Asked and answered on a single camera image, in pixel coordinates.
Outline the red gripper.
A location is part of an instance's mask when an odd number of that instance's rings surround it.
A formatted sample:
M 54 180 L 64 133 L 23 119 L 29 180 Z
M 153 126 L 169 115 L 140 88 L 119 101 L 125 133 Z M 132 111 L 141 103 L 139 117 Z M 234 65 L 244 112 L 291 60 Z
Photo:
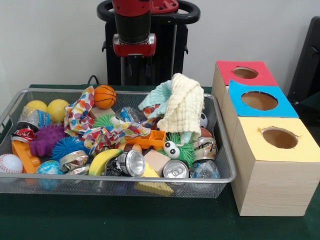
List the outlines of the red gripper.
M 120 40 L 119 35 L 115 34 L 112 39 L 113 50 L 118 57 L 125 58 L 126 78 L 132 76 L 132 63 L 129 56 L 145 57 L 145 75 L 152 75 L 152 56 L 155 55 L 157 38 L 155 34 L 149 34 L 148 39 L 142 43 L 132 44 Z

